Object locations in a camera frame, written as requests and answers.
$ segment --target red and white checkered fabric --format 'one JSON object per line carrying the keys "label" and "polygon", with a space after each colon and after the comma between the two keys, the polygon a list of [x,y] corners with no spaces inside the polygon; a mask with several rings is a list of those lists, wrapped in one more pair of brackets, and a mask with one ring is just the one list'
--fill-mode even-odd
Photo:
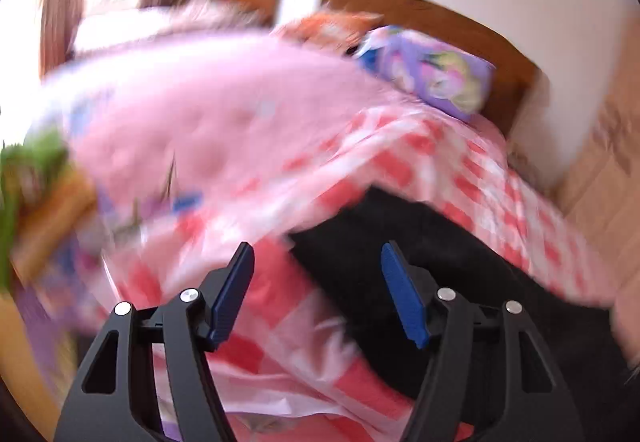
{"label": "red and white checkered fabric", "polygon": [[[120,299],[157,305],[249,241],[254,280],[231,338],[208,359],[225,410],[241,414],[232,415],[240,440],[273,436],[252,433],[247,412],[295,419],[266,429],[279,431],[278,440],[398,440],[411,402],[372,373],[282,237],[329,218],[371,184],[427,202],[568,300],[611,299],[597,255],[506,167],[503,152],[458,120],[408,106],[363,110],[343,133],[283,166],[277,180],[253,180],[232,202],[154,222],[144,244],[106,258],[111,282],[98,282],[94,294],[105,310]],[[158,353],[158,392],[168,401],[162,361]]]}

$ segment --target orange pillow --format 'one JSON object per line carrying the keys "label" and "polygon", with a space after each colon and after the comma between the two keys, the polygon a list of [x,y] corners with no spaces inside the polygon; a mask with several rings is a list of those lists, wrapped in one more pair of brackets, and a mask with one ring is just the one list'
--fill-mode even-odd
{"label": "orange pillow", "polygon": [[380,14],[322,10],[288,23],[276,33],[285,39],[343,54],[381,22]]}

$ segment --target purple floral pillow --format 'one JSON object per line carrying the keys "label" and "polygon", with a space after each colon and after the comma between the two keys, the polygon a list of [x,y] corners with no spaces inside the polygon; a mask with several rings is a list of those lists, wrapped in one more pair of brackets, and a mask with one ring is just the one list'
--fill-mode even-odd
{"label": "purple floral pillow", "polygon": [[370,32],[358,55],[369,70],[463,122],[482,109],[495,69],[455,46],[399,27]]}

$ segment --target bed sheet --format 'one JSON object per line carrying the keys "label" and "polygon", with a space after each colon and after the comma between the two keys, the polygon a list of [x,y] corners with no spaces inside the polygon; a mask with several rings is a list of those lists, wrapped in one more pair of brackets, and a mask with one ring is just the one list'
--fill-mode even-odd
{"label": "bed sheet", "polygon": [[[371,184],[429,203],[568,300],[610,302],[597,256],[490,144],[437,110],[385,105],[359,112],[341,133],[281,165],[277,179],[255,179],[228,205],[160,219],[145,228],[142,244],[107,255],[109,278],[91,284],[97,322],[119,300],[142,308],[197,285],[249,241],[254,280],[230,340],[208,358],[225,410],[267,415],[273,430],[297,440],[397,440],[410,401],[368,368],[282,239]],[[157,362],[159,395],[169,402],[161,353]]]}

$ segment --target silver bolt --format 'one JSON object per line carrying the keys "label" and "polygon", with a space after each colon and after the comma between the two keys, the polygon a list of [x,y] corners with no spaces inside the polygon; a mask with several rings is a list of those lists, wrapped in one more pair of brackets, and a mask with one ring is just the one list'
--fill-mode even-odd
{"label": "silver bolt", "polygon": [[510,314],[519,314],[522,312],[522,305],[517,301],[507,301],[505,308],[507,308]]}
{"label": "silver bolt", "polygon": [[131,311],[131,303],[120,301],[120,303],[113,308],[113,311],[118,316],[126,316]]}
{"label": "silver bolt", "polygon": [[185,303],[191,303],[198,298],[198,291],[194,288],[188,288],[180,293],[180,300]]}
{"label": "silver bolt", "polygon": [[450,288],[442,287],[438,289],[438,297],[443,301],[453,301],[456,298],[456,292]]}

